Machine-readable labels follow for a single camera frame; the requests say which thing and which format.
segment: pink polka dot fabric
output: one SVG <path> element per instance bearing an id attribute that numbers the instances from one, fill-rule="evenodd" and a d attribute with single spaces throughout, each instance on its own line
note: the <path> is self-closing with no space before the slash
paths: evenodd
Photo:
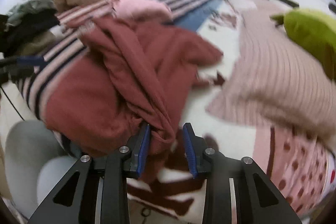
<path id="1" fill-rule="evenodd" d="M 298 215 L 309 212 L 325 190 L 330 153 L 316 137 L 289 128 L 274 129 L 273 150 L 272 182 Z"/>

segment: ribbed pink fabric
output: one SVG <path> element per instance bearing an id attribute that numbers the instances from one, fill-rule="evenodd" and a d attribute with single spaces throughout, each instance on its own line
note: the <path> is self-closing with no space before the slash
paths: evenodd
<path id="1" fill-rule="evenodd" d="M 269 19 L 243 13 L 241 57 L 223 91 L 207 110 L 214 116 L 261 126 L 294 125 L 319 135 L 336 151 L 336 87 L 319 62 Z"/>

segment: red sweater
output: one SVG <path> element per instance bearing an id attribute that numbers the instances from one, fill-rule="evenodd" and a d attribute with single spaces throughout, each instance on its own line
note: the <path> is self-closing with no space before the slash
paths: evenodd
<path id="1" fill-rule="evenodd" d="M 198 66 L 222 53 L 197 34 L 154 22 L 111 16 L 81 41 L 91 51 L 60 81 L 46 110 L 47 127 L 65 134 L 92 156 L 125 145 L 145 120 L 152 140 L 142 179 L 152 181 L 175 140 Z"/>

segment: blue gripper pad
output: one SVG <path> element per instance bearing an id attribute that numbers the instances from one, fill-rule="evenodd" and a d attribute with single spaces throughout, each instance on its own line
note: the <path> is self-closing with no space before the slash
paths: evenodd
<path id="1" fill-rule="evenodd" d="M 147 125 L 144 137 L 141 142 L 139 154 L 138 154 L 138 168 L 136 170 L 138 177 L 141 176 L 145 169 L 146 159 L 148 155 L 149 143 L 150 143 L 150 135 L 151 129 L 150 126 Z"/>
<path id="2" fill-rule="evenodd" d="M 190 126 L 189 125 L 190 125 L 189 123 L 186 123 L 183 126 L 184 149 L 185 149 L 185 154 L 186 154 L 186 158 L 188 161 L 189 171 L 193 175 L 193 178 L 196 178 L 198 175 L 198 172 L 197 172 L 197 164 L 196 164 L 196 155 L 195 155 L 195 151 L 194 151 L 194 147 L 192 143 L 192 137 L 193 137 L 192 135 L 195 136 L 195 133 L 194 131 L 190 132 L 192 128 L 191 128 L 191 125 Z"/>
<path id="3" fill-rule="evenodd" d="M 41 56 L 20 56 L 17 58 L 16 63 L 18 65 L 43 66 L 45 61 Z"/>

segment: metal screw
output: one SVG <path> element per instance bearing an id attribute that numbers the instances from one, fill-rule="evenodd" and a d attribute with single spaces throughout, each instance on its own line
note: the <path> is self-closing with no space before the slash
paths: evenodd
<path id="1" fill-rule="evenodd" d="M 215 150 L 213 148 L 207 148 L 205 150 L 205 153 L 207 153 L 208 155 L 213 155 L 215 153 Z"/>
<path id="2" fill-rule="evenodd" d="M 89 155 L 84 155 L 81 157 L 81 162 L 88 162 L 90 160 L 90 156 Z"/>
<path id="3" fill-rule="evenodd" d="M 251 164 L 253 163 L 253 160 L 250 157 L 244 157 L 243 162 L 245 162 L 246 164 Z"/>
<path id="4" fill-rule="evenodd" d="M 119 148 L 120 153 L 127 153 L 129 151 L 129 148 L 127 146 L 122 146 Z"/>

